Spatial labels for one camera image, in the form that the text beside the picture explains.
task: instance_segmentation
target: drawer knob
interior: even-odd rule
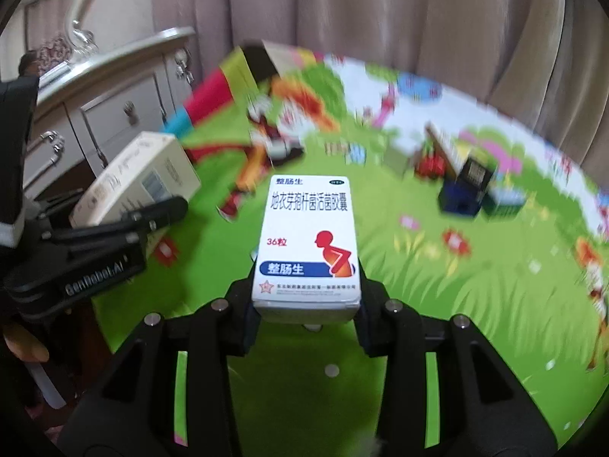
[[[132,101],[128,101],[127,103],[125,103],[125,106],[123,106],[123,111],[125,112],[125,115],[129,117],[129,123],[131,125],[137,123],[138,116],[135,114],[135,105]]]

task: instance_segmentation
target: red flower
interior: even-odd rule
[[[455,232],[455,230],[449,228],[442,234],[442,239],[449,250],[458,256],[463,256],[464,254],[469,256],[471,254],[470,243],[460,232]]]
[[[179,251],[175,242],[169,236],[165,235],[155,247],[153,254],[159,263],[169,267],[178,259]]]

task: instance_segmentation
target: red toy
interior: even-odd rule
[[[436,153],[423,156],[415,166],[415,175],[421,178],[435,180],[438,177],[444,177],[445,172],[446,162]]]

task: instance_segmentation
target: red star logo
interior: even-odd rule
[[[271,285],[271,284],[269,283],[269,280],[267,280],[267,281],[266,281],[266,282],[264,282],[264,283],[259,283],[258,285],[260,285],[260,290],[261,290],[263,293],[264,293],[264,292],[266,292],[266,293],[268,293],[268,294],[270,294],[270,290],[271,290],[271,289],[274,287],[274,285]]]

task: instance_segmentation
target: person's hand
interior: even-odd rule
[[[2,327],[2,334],[8,349],[17,359],[26,363],[45,363],[49,351],[34,335],[14,321]]]

